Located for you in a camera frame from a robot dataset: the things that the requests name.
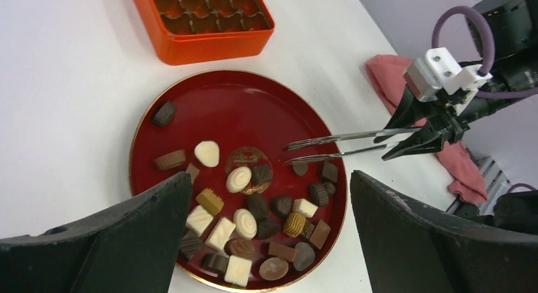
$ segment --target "pink towel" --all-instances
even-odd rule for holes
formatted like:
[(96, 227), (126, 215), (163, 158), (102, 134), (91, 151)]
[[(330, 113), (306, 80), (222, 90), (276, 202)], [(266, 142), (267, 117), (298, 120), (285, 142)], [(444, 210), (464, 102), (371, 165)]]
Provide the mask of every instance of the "pink towel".
[[(366, 63), (374, 89), (390, 114), (394, 113), (402, 99), (405, 86), (403, 73), (411, 61), (410, 58), (395, 55), (377, 55)], [(423, 125), (425, 122), (423, 119), (417, 124)], [(455, 179), (448, 186), (452, 193), (469, 203), (487, 200), (484, 178), (460, 141), (453, 145), (447, 142), (443, 151), (437, 153), (437, 158)]]

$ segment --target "plate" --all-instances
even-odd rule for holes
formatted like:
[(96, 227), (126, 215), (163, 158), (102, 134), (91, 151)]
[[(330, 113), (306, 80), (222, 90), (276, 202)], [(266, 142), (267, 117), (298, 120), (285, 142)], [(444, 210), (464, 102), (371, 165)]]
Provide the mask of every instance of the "plate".
[[(156, 111), (167, 101), (177, 108), (174, 119), (164, 127), (151, 123)], [(248, 186), (245, 190), (259, 192), (269, 201), (279, 195), (289, 195), (293, 199), (310, 199), (308, 186), (319, 183), (320, 163), (308, 165), (304, 176), (293, 173), (291, 166), (284, 162), (302, 155), (316, 155), (338, 152), (336, 144), (324, 144), (303, 148), (293, 152), (282, 149), (292, 141), (330, 135), (327, 126), (314, 110), (290, 89), (261, 75), (219, 70), (204, 72), (187, 77), (163, 92), (146, 111), (135, 132), (131, 147), (130, 181), (132, 194), (137, 195), (166, 178), (184, 171), (189, 163), (200, 169), (193, 184), (193, 197), (190, 209), (196, 205), (195, 197), (204, 188), (211, 188), (224, 201), (223, 210), (213, 219), (205, 230), (205, 240), (221, 217), (233, 220), (237, 209), (246, 208), (244, 193), (230, 193), (226, 189), (227, 174), (241, 165), (253, 166), (269, 163), (273, 180), (265, 186)], [(194, 157), (194, 147), (201, 141), (213, 140), (220, 147), (220, 161), (217, 167), (202, 166)], [(169, 152), (184, 149), (187, 161), (180, 167), (159, 171), (153, 160)], [(178, 257), (177, 264), (195, 279), (212, 287), (228, 292), (252, 290), (268, 292), (290, 285), (305, 277), (315, 269), (331, 251), (343, 224), (347, 204), (347, 184), (344, 165), (341, 159), (331, 161), (339, 169), (336, 193), (329, 205), (320, 207), (312, 223), (323, 219), (331, 232), (321, 250), (316, 251), (314, 263), (304, 271), (295, 271), (290, 264), (288, 274), (276, 281), (263, 280), (259, 266), (269, 258), (268, 241), (276, 241), (294, 247), (301, 239), (291, 238), (279, 232), (266, 240), (253, 239), (257, 255), (246, 288), (224, 282), (221, 277), (201, 268), (205, 254), (212, 252), (208, 246), (196, 253), (189, 261)], [(283, 222), (276, 216), (272, 218)], [(238, 237), (233, 233), (231, 238)]]

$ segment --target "white table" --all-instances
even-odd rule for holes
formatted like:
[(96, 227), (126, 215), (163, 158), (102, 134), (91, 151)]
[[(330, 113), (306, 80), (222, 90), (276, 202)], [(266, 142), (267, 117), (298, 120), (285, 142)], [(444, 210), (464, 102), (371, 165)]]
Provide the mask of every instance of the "white table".
[[(129, 198), (129, 147), (142, 113), (196, 72), (267, 75), (302, 96), (335, 134), (382, 128), (389, 113), (362, 72), (370, 57), (394, 51), (360, 1), (265, 2), (277, 27), (262, 54), (171, 67), (154, 55), (132, 0), (0, 0), (0, 237), (37, 235)], [(434, 156), (381, 156), (350, 157), (346, 170), (440, 209), (453, 201), (452, 178)], [(371, 291), (350, 204), (330, 256), (281, 292), (329, 289)], [(214, 292), (180, 271), (170, 291)]]

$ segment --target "tongs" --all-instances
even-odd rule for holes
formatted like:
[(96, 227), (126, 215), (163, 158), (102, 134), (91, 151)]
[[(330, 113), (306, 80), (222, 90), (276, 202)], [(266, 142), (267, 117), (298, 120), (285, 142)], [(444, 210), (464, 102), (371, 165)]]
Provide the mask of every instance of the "tongs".
[[(314, 138), (314, 139), (290, 143), (284, 148), (284, 150), (285, 151), (297, 150), (300, 148), (333, 143), (333, 142), (338, 142), (338, 141), (364, 139), (364, 138), (378, 138), (378, 137), (383, 137), (383, 136), (394, 136), (396, 134), (402, 134), (402, 133), (415, 133), (416, 131), (419, 131), (421, 128), (422, 127), (395, 128), (395, 129), (367, 131), (367, 132), (362, 132), (362, 133), (348, 133), (348, 134), (338, 134), (334, 136), (324, 136), (321, 138)], [(372, 147), (361, 148), (361, 149), (352, 150), (349, 152), (338, 152), (338, 153), (331, 153), (331, 154), (325, 154), (325, 155), (309, 155), (306, 157), (298, 157), (295, 159), (288, 160), (284, 164), (303, 164), (303, 163), (311, 163), (311, 162), (337, 159), (337, 158), (342, 158), (342, 157), (349, 157), (351, 155), (358, 155), (360, 153), (394, 148), (398, 144), (400, 144), (399, 141), (375, 145)]]

